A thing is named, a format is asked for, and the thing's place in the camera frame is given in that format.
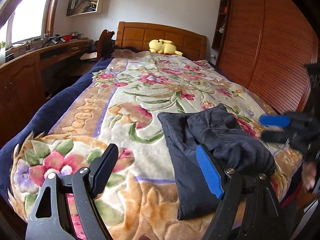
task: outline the red bowl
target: red bowl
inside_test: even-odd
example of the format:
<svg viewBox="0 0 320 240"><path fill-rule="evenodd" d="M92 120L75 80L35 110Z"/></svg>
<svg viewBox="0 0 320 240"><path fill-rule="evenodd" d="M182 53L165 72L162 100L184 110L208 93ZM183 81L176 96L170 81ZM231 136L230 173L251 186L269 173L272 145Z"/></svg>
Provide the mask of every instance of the red bowl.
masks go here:
<svg viewBox="0 0 320 240"><path fill-rule="evenodd" d="M72 38L72 35L64 35L63 38L66 40L66 42L69 42Z"/></svg>

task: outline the pikachu plush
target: pikachu plush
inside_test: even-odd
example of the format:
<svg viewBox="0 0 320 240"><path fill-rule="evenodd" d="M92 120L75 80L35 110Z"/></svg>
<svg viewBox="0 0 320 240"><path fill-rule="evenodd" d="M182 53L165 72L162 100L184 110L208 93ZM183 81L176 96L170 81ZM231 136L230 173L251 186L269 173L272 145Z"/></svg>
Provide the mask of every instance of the pikachu plush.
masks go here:
<svg viewBox="0 0 320 240"><path fill-rule="evenodd" d="M182 56L182 52L177 51L172 41L152 40L149 42L149 48L152 53L177 54Z"/></svg>

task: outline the floral blanket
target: floral blanket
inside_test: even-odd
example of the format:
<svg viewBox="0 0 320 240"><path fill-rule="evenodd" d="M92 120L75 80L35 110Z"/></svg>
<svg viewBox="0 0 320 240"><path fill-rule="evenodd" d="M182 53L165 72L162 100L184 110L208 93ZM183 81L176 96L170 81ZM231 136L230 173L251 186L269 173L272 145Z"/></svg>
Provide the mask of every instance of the floral blanket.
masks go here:
<svg viewBox="0 0 320 240"><path fill-rule="evenodd" d="M258 118L271 107L242 86L229 82L204 60L177 55L116 50L111 63L92 73L85 89L48 135L30 133L13 152L9 201L28 221L39 188L50 172L73 174L101 156L110 143L119 158L106 188L95 204L115 240L194 240L206 231L213 214L178 221L178 192L159 112L199 112L223 103L241 128L259 139ZM277 169L272 176L281 200L300 156L277 144L264 145ZM85 239L74 199L68 196L78 237ZM236 225L244 212L241 202Z"/></svg>

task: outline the desk drawer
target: desk drawer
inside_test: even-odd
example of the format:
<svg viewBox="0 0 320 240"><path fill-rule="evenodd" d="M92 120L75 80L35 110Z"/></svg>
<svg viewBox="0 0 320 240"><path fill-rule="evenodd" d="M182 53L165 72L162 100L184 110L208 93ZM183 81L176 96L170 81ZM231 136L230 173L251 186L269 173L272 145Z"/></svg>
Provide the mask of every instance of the desk drawer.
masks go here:
<svg viewBox="0 0 320 240"><path fill-rule="evenodd" d="M79 53L79 52L81 52L81 47L80 47L80 45L79 46L72 46L71 48L70 48L70 50L71 50L71 54L73 55L73 54L77 54L77 53Z"/></svg>
<svg viewBox="0 0 320 240"><path fill-rule="evenodd" d="M90 45L91 45L90 43L83 44L83 45L81 46L81 50L82 50L84 53L86 53L87 50L89 49Z"/></svg>

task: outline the navy blue blanket edge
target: navy blue blanket edge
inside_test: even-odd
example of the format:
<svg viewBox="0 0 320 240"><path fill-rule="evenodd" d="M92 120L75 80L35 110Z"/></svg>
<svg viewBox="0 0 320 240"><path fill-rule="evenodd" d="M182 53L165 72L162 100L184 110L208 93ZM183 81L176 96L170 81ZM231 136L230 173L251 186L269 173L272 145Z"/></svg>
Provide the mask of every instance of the navy blue blanket edge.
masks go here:
<svg viewBox="0 0 320 240"><path fill-rule="evenodd" d="M68 110L78 96L92 84L92 72L98 72L106 69L112 57L103 57L96 65L85 75L78 79L72 86L64 89L52 99L46 102L34 115L28 125L18 133L14 138L7 142L0 150L0 194L8 203L8 189L11 191L10 173L13 162L13 151L17 144L19 150L26 137L33 131L34 136L43 133L46 135L52 126Z"/></svg>

